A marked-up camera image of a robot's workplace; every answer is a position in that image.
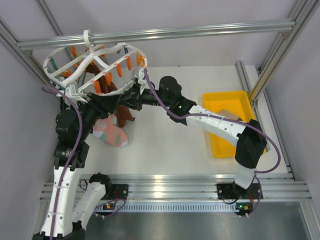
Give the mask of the tan brown sock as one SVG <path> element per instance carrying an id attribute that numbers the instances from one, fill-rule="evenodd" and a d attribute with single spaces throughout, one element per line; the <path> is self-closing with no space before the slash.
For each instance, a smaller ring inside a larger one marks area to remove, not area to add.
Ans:
<path id="1" fill-rule="evenodd" d="M 230 111 L 228 111 L 226 109 L 220 110 L 218 112 L 218 114 L 220 116 L 224 117 L 225 119 L 231 119 L 231 120 L 239 121 L 239 122 L 243 121 L 243 119 L 240 116 L 238 116 L 238 115 L 236 115 L 236 114 L 234 114 L 234 113 L 232 113 L 232 112 L 230 112 Z"/>

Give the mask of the pink patterned sock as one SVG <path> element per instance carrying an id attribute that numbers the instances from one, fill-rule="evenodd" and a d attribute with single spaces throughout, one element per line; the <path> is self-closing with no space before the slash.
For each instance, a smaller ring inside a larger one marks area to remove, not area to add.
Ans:
<path id="1" fill-rule="evenodd" d="M 93 127 L 92 134 L 95 138 L 118 148 L 126 147 L 129 143 L 123 129 L 117 126 L 117 118 L 113 114 L 108 118 L 98 119 Z"/>

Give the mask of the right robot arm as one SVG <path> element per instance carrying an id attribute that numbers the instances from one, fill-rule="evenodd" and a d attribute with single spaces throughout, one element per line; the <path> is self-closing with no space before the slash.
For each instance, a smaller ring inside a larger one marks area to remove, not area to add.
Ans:
<path id="1" fill-rule="evenodd" d="M 260 123 L 254 119 L 243 122 L 210 112 L 196 102 L 182 95 L 182 86 L 172 76 L 162 77 L 159 88 L 152 83 L 141 90 L 137 80 L 123 93 L 119 104 L 133 110 L 144 105 L 164 107 L 167 115 L 176 123 L 203 129 L 235 146 L 235 160 L 238 164 L 227 199 L 246 198 L 252 192 L 255 171 L 267 145 Z"/>

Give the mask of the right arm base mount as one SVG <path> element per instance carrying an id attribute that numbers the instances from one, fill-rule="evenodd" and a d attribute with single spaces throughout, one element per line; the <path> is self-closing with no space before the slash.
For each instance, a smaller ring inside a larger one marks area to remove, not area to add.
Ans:
<path id="1" fill-rule="evenodd" d="M 232 203 L 239 200 L 263 199 L 263 193 L 258 183 L 252 183 L 244 189 L 233 183 L 219 183 L 216 185 L 219 200 Z"/>

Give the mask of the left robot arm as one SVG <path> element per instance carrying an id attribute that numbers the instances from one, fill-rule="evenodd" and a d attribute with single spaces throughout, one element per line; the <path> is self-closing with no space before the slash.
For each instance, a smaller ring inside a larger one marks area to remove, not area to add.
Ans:
<path id="1" fill-rule="evenodd" d="M 119 97 L 90 93 L 87 103 L 71 103 L 55 118 L 58 144 L 54 151 L 54 181 L 44 224 L 34 240 L 83 240 L 89 219 L 106 200 L 115 210 L 117 199 L 108 175 L 93 174 L 82 198 L 75 202 L 89 145 L 86 139 L 98 120 L 114 113 Z"/>

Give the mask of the white round clip hanger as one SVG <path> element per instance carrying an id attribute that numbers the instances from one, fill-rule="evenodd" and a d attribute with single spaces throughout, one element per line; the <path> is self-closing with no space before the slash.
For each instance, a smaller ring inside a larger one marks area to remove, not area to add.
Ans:
<path id="1" fill-rule="evenodd" d="M 63 47 L 53 50 L 43 62 L 45 75 L 60 92 L 81 99 L 88 93 L 86 89 L 94 87 L 97 94 L 107 96 L 120 94 L 134 84 L 133 80 L 125 80 L 116 87 L 114 79 L 121 80 L 129 74 L 137 72 L 134 79 L 143 87 L 146 85 L 144 69 L 148 66 L 147 56 L 137 47 L 120 42 L 105 48 L 102 44 L 94 44 L 90 30 L 83 31 L 85 52 L 77 52 L 71 47 L 72 60 L 58 66 L 54 56 L 64 50 Z"/>

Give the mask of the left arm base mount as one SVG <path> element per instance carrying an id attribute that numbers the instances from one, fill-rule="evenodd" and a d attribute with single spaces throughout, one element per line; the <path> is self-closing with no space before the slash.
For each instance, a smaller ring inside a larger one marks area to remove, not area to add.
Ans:
<path id="1" fill-rule="evenodd" d="M 129 194 L 129 185 L 128 184 L 113 184 L 111 194 L 109 195 L 110 200 L 117 199 L 127 199 Z"/>

